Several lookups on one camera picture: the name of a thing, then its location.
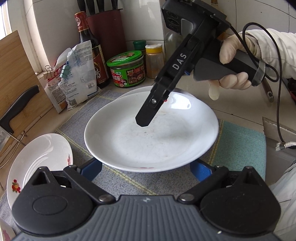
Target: red container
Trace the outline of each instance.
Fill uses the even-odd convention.
[[[86,19],[91,32],[100,40],[106,62],[127,51],[120,9],[100,12]]]

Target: gloved hand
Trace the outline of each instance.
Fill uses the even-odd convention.
[[[256,39],[252,36],[247,36],[246,34],[246,43],[250,51],[257,57],[261,58],[261,50],[259,45],[256,43]],[[237,50],[242,50],[246,52],[242,43],[234,34],[223,41],[223,44],[220,49],[220,62],[222,64],[229,63],[235,56]],[[248,74],[246,72],[241,72],[236,75],[230,74],[224,76],[220,80],[209,80],[209,96],[212,100],[217,100],[219,98],[220,86],[225,89],[239,89],[245,90],[251,86],[251,82],[248,80]]]

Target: white sleeve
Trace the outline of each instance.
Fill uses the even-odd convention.
[[[271,28],[267,29],[267,31],[272,35],[279,47],[283,78],[296,79],[296,34],[278,32]],[[275,67],[279,72],[279,57],[276,47],[267,33],[259,29],[248,30],[246,33],[257,39],[262,60]],[[273,73],[272,70],[267,72],[271,77],[275,77]]]

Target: cleaver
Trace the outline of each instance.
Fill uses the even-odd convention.
[[[14,131],[10,127],[9,122],[16,117],[29,103],[29,101],[39,93],[38,85],[35,85],[27,89],[22,93],[11,107],[5,112],[5,114],[0,118],[0,152],[5,146],[6,142],[10,137],[13,137],[12,134]]]

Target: soy sauce bottle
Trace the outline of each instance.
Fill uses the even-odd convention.
[[[94,68],[96,71],[96,82],[100,88],[104,88],[109,84],[109,75],[107,66],[104,60],[101,44],[98,39],[94,37],[89,25],[86,21],[86,13],[84,11],[75,14],[78,31],[80,34],[80,42],[90,40],[93,50]]]

